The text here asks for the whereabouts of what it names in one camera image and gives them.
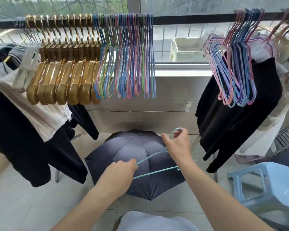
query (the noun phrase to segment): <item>light blue plastic stool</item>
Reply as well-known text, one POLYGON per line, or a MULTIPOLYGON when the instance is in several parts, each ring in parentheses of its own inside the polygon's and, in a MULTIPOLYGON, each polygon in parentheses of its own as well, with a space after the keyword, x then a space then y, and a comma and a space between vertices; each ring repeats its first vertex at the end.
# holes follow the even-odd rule
POLYGON ((274 162, 263 162, 237 172, 228 172, 233 178, 235 198, 250 211, 260 214, 270 211, 289 213, 289 167, 274 162), (243 196, 242 180, 244 174, 255 172, 262 181, 263 193, 254 198, 243 196))

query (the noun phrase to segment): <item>umbrella canopy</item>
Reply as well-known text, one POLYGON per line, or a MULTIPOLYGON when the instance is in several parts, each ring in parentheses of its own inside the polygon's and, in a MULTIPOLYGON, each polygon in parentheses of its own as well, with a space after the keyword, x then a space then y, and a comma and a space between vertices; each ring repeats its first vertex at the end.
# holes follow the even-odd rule
MULTIPOLYGON (((102 145, 91 152, 85 161, 96 184, 106 167, 112 162, 129 161, 135 158, 137 162, 160 152, 165 148, 162 137, 153 131, 131 130, 112 134, 102 145)), ((162 152, 140 163, 134 177, 146 173, 177 166, 168 152, 162 152)), ((177 169, 151 174, 134 179, 126 192, 139 198, 152 200, 184 182, 185 179, 177 169)))

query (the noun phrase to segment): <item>blue wire hanger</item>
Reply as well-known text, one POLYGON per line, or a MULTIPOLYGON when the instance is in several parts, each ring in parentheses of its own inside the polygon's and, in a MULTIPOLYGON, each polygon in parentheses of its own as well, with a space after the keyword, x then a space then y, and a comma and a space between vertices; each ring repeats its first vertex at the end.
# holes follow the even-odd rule
MULTIPOLYGON (((176 129, 171 133, 170 139, 172 138, 174 132, 176 132, 176 131, 178 131, 178 130, 181 130, 181 129, 182 129, 181 127, 176 128, 176 129)), ((167 152, 167 148, 164 148, 162 151, 157 152, 157 153, 154 153, 154 154, 148 156, 147 158, 142 159, 142 160, 139 161, 136 165, 139 165, 140 163, 144 162, 146 159, 149 159, 149 158, 151 158, 152 156, 155 156, 155 155, 160 154, 160 153, 162 153, 162 152, 167 152)), ((133 180, 136 179, 136 178, 148 176, 148 175, 151 175, 151 174, 155 174, 155 173, 158 173, 158 172, 163 172, 163 171, 166 171, 166 170, 169 170, 169 169, 174 169, 174 168, 176 168, 177 170, 180 170, 178 166, 174 166, 174 167, 170 167, 170 168, 166 168, 166 169, 161 169, 161 170, 158 170, 158 171, 154 171, 154 172, 151 172, 151 173, 146 173, 146 174, 143 174, 143 175, 140 175, 140 176, 137 176, 137 177, 133 177, 133 180)))

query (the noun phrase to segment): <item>right hand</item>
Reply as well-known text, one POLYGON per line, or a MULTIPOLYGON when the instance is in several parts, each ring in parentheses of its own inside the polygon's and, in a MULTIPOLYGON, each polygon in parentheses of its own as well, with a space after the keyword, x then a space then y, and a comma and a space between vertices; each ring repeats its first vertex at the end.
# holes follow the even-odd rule
POLYGON ((182 128, 174 132, 174 140, 171 140, 166 134, 162 134, 163 142, 166 144, 167 150, 171 158, 178 164, 182 161, 193 160, 190 154, 190 143, 188 130, 182 128))

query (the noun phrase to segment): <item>white tiled floor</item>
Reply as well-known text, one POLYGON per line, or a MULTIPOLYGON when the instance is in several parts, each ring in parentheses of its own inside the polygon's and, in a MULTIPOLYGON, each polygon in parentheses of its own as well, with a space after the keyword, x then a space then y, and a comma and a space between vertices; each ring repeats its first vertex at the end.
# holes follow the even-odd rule
MULTIPOLYGON (((84 158, 110 135, 100 134, 98 140, 94 141, 88 134, 82 134, 73 140, 73 145, 84 158)), ((205 171, 209 162, 202 160, 204 150, 199 144, 199 136, 190 135, 190 140, 192 157, 205 171)), ((232 193, 231 181, 226 177, 226 171, 231 165, 237 165, 235 159, 230 159, 219 170, 219 183, 232 193)), ((0 176, 0 231, 50 230, 93 187, 89 174, 84 184, 62 173, 59 183, 55 183, 54 168, 51 170, 51 181, 39 188, 33 188, 11 165, 8 166, 0 176)), ((186 182, 166 191, 153 201, 129 195, 122 196, 105 211, 92 230, 111 231, 116 219, 129 210, 164 217, 181 216, 196 224, 200 231, 212 231, 208 219, 186 182)))

